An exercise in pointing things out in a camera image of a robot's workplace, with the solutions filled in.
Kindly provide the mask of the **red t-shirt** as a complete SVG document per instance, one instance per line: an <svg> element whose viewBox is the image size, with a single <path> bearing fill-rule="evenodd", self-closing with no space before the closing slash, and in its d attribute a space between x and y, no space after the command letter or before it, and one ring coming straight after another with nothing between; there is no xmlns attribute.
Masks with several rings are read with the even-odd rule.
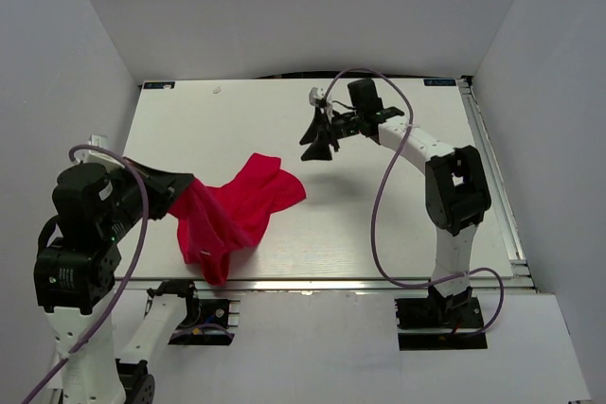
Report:
<svg viewBox="0 0 606 404"><path fill-rule="evenodd" d="M222 186L194 180L172 205L177 242L188 265L199 265L211 286L223 285L232 253L260 244L271 216L306 199L304 185L281 159L252 154Z"/></svg>

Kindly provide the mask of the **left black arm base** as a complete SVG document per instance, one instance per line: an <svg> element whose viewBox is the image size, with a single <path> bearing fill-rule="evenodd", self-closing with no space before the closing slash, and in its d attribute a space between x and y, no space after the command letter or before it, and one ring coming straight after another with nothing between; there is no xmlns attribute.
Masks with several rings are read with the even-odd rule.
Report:
<svg viewBox="0 0 606 404"><path fill-rule="evenodd" d="M157 296L175 294L185 299L187 314L175 328L169 345L229 346L234 334L229 329L229 307L227 299L202 299L191 280L166 280L154 289L147 289L146 313L152 308Z"/></svg>

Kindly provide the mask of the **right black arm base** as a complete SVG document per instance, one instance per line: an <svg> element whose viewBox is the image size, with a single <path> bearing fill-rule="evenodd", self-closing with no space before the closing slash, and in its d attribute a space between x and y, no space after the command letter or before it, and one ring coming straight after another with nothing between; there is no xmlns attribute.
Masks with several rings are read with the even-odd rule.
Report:
<svg viewBox="0 0 606 404"><path fill-rule="evenodd" d="M401 352L485 350L485 333L473 335L484 326L478 299L473 297L444 319L429 298L401 298L395 301L398 342Z"/></svg>

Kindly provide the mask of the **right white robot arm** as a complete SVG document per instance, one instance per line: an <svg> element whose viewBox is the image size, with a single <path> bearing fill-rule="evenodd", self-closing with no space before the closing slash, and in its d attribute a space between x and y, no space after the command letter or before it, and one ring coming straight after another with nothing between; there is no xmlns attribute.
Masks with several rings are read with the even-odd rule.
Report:
<svg viewBox="0 0 606 404"><path fill-rule="evenodd" d="M423 131L410 108L386 107L373 79L348 84L350 103L343 112L324 90L313 87L311 125L299 143L303 161L329 161L342 139L361 135L390 149L424 176L425 209L437 232L435 266L427 297L413 312L426 309L430 326L447 327L472 301L472 244L491 206L486 174L478 150L456 148Z"/></svg>

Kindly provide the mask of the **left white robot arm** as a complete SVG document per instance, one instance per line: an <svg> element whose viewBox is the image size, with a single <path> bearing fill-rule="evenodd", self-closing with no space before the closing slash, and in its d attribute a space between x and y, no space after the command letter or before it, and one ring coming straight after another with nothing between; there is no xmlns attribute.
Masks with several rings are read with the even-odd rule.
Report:
<svg viewBox="0 0 606 404"><path fill-rule="evenodd" d="M151 308L133 339L115 353L111 313L119 290L118 243L137 224L160 220L193 182L136 162L77 164L53 190L57 214L39 236L33 279L54 331L65 403L151 403L152 364L178 326L194 325L195 285L177 279L150 289Z"/></svg>

